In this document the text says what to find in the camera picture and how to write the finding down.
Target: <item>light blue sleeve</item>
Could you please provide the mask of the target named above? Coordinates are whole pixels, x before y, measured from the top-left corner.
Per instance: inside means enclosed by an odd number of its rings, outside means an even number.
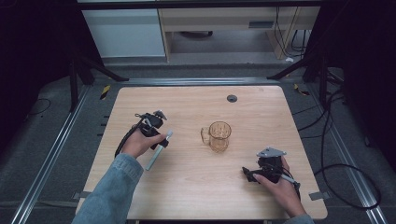
[[[135,158],[119,154],[78,210],[73,224],[124,224],[142,174],[143,168]]]
[[[284,224],[315,224],[312,217],[305,214],[297,217],[293,217],[287,220]]]

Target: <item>floor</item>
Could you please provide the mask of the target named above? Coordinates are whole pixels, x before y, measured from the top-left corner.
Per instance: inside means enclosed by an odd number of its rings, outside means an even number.
[[[294,46],[301,46],[302,33],[297,35]],[[262,32],[214,32],[210,37],[177,34],[174,41],[169,63],[107,66],[116,74],[129,77],[131,81],[128,83],[117,83],[94,71],[95,83],[92,86],[79,84],[80,99],[84,100],[75,114],[68,112],[70,94],[67,78],[50,83],[42,89],[39,100],[8,146],[9,153],[0,164],[0,223],[12,221],[26,195],[30,195],[30,189],[39,193],[33,198],[37,203],[28,211],[26,223],[71,222],[78,202],[73,199],[73,195],[83,190],[106,128],[107,116],[111,113],[118,90],[125,86],[160,85],[159,83],[219,85],[216,81],[228,81],[231,85],[279,85],[285,92],[297,128],[301,129],[319,118],[321,106],[317,100],[318,83],[304,83],[303,68],[279,81],[265,78],[282,71],[291,62],[287,62],[286,58],[275,59]],[[288,48],[288,52],[300,54],[293,51],[292,47]],[[297,56],[292,59],[296,62],[299,58]],[[295,90],[294,84],[298,84],[298,90]],[[101,100],[105,85],[110,85],[111,88],[106,99]],[[336,84],[329,84],[330,92],[335,92],[338,88]],[[71,116],[76,117],[68,123]],[[323,140],[320,136],[324,119],[300,131],[313,171],[320,169],[322,154],[325,164],[341,162],[357,166],[374,180],[382,193],[382,201],[379,207],[368,211],[343,202],[330,191],[329,185],[353,204],[371,205],[376,202],[377,195],[370,180],[360,173],[333,168],[326,172],[328,184],[321,174],[317,175],[319,188],[323,192],[330,192],[331,198],[325,200],[328,217],[316,220],[316,223],[396,223],[396,174],[389,168],[386,158],[376,148],[364,144],[364,134],[344,98],[334,100],[331,120],[332,125],[325,129],[327,131]],[[59,133],[65,133],[66,138],[59,139]],[[49,169],[43,170],[42,165],[48,161],[48,155],[54,160]],[[44,183],[32,188],[37,179],[44,180]],[[267,223],[282,222],[284,220],[269,220]],[[221,223],[252,224],[262,221]]]

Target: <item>wooden table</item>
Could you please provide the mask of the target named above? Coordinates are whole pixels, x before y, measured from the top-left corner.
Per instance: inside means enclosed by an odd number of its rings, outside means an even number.
[[[235,103],[227,96],[237,96]],[[247,182],[242,166],[258,169],[256,153],[274,147],[300,182],[302,203],[313,218],[325,218],[322,200],[311,201],[318,185],[306,157],[283,91],[278,86],[139,87],[120,90],[85,191],[93,191],[114,159],[134,114],[161,109],[168,117],[159,130],[174,134],[134,192],[129,219],[275,219],[287,218],[272,195]],[[216,153],[203,144],[200,131],[214,121],[232,128],[230,145]],[[138,160],[143,167],[154,151]]]

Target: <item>person's right hand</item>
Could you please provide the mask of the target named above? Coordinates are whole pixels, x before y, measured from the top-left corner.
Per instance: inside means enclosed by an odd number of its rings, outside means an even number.
[[[281,158],[283,167],[289,170],[285,158]],[[276,201],[285,209],[289,217],[297,217],[306,214],[294,186],[289,181],[279,178],[279,181],[274,184],[262,175],[253,176],[274,195]]]

